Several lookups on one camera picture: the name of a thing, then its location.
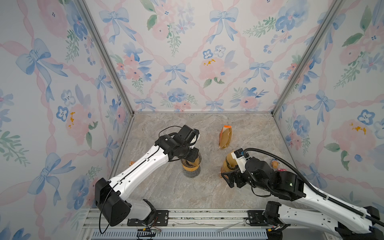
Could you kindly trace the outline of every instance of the metal grille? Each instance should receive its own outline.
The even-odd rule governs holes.
[[[148,233],[139,232],[140,239],[150,239],[145,237]],[[99,229],[93,229],[91,239],[110,240],[110,239],[137,239],[137,229],[111,229],[103,235]],[[265,229],[226,229],[216,232],[216,229],[162,229],[161,233],[156,234],[153,239],[268,239]]]

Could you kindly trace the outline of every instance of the black mounting plate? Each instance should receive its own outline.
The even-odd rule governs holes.
[[[156,227],[166,227],[168,225],[168,210],[156,210],[155,222],[152,224]],[[143,221],[138,219],[128,219],[127,226],[130,227],[146,227]]]
[[[264,210],[248,210],[248,220],[252,227],[268,226],[266,218],[263,216]]]

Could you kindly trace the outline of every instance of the floral wallpaper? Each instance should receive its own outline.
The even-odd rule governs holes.
[[[383,9],[383,0],[345,1],[275,115],[296,165],[309,181],[382,214]]]
[[[85,2],[135,111],[254,112],[273,109],[332,1]]]
[[[71,0],[0,9],[0,240],[76,239],[129,114]]]

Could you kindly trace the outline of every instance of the orange package flap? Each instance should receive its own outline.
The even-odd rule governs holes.
[[[224,126],[220,132],[219,147],[227,148],[232,138],[232,126]]]

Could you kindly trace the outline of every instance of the metal corner post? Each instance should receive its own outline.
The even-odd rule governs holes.
[[[329,7],[324,20],[322,24],[319,26],[317,29],[316,33],[313,36],[312,42],[309,44],[307,49],[305,50],[303,57],[301,58],[301,61],[299,62],[296,70],[293,72],[292,77],[290,78],[288,84],[285,86],[283,92],[281,93],[275,107],[272,110],[272,115],[275,116],[282,105],[284,104],[285,99],[291,92],[292,88],[294,87],[295,83],[297,82],[297,79],[303,72],[305,66],[307,63],[310,61],[312,55],[316,51],[318,45],[320,44],[320,41],[322,38],[326,35],[326,32],[329,30],[331,27],[333,21],[335,20],[337,13],[341,9],[343,3],[345,0],[334,0],[331,6]]]
[[[121,99],[122,99],[124,105],[127,107],[128,111],[129,111],[129,115],[131,117],[133,117],[134,112],[133,112],[132,106],[130,105],[130,103],[128,101],[128,97],[125,94],[124,88],[121,85],[119,77],[117,76],[116,71],[114,70],[113,63],[112,63],[111,59],[109,58],[107,49],[103,43],[103,40],[101,38],[99,31],[97,30],[96,24],[93,20],[92,15],[90,14],[89,8],[88,8],[87,4],[85,3],[85,0],[75,0],[74,2],[80,11],[80,14],[84,18],[84,22],[85,22],[89,32],[91,33],[93,39],[94,39],[95,46],[99,50],[100,55],[106,64],[106,68],[107,68],[107,70],[108,70],[108,72],[112,78],[113,83],[115,84],[115,86],[117,88],[119,95],[121,96]]]

